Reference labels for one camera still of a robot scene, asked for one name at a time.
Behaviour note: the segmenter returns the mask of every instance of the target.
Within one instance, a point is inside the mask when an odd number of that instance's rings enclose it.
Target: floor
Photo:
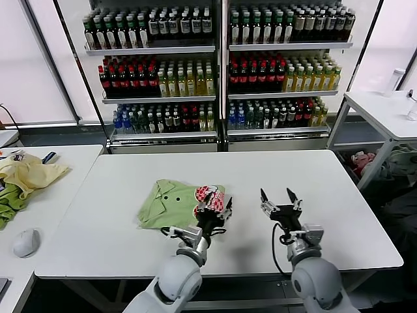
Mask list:
[[[24,146],[40,146],[40,145],[80,145],[80,144],[106,144],[106,137],[100,129],[94,131],[83,131],[78,133],[67,132],[64,134],[39,134],[39,133],[25,133],[21,138]],[[379,134],[367,123],[355,122],[346,123],[343,126],[343,130],[340,134],[338,142],[377,142],[382,138]],[[402,283],[401,269],[391,271],[381,271],[373,275],[369,280],[362,284],[349,296],[353,305],[358,309],[371,308],[379,302],[401,302],[405,299],[417,299],[417,293],[408,292]],[[108,295],[109,299],[112,299],[117,290],[118,282],[116,281],[99,281],[94,282],[98,284],[100,290]],[[221,282],[220,285],[231,284],[230,281]],[[259,294],[259,290],[265,290],[266,293],[273,291],[273,285],[270,283],[260,282],[254,284],[253,282],[240,282],[241,284],[252,285],[253,292]],[[143,290],[147,285],[144,281],[131,281],[126,288],[126,299],[132,299],[137,292]],[[212,290],[205,288],[205,292],[212,294],[217,291],[217,287],[213,287]],[[233,291],[233,288],[225,291],[228,294],[238,293],[239,296],[246,294],[246,291]],[[97,309],[92,307],[89,303],[86,303],[83,299],[72,293],[65,285],[56,280],[37,280],[35,287],[29,297],[27,304],[23,309],[23,313],[32,312],[55,312],[59,308],[60,312],[98,312]],[[292,308],[289,311],[284,309],[283,312],[300,313],[303,312],[303,308]]]

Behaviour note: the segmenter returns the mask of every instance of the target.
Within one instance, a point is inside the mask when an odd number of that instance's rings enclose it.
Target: white side table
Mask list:
[[[373,160],[372,166],[357,185],[359,190],[363,190],[372,181],[393,147],[402,143],[417,143],[417,122],[407,119],[407,114],[413,104],[414,101],[407,98],[405,91],[396,91],[390,98],[378,92],[345,93],[342,107],[327,143],[327,149],[335,149],[338,133],[350,108],[384,136],[384,143]]]

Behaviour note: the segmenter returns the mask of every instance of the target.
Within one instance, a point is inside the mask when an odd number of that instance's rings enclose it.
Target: folded green shirt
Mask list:
[[[161,179],[155,183],[138,217],[142,228],[197,225],[195,210],[199,201],[212,193],[208,207],[223,211],[225,188],[220,185],[188,186],[179,181]]]

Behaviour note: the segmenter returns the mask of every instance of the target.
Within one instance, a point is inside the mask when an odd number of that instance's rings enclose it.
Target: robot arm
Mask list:
[[[287,189],[293,204],[275,205],[261,189],[261,208],[271,220],[280,223],[284,234],[280,242],[287,246],[287,259],[293,265],[291,282],[303,299],[307,313],[357,313],[343,288],[339,270],[321,258],[320,241],[324,230],[320,226],[300,225],[301,202]]]

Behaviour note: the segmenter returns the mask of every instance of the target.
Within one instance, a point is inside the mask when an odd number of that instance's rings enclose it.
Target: pile of clothes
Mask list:
[[[0,229],[25,207],[28,195],[68,170],[68,166],[43,163],[22,150],[0,158]]]

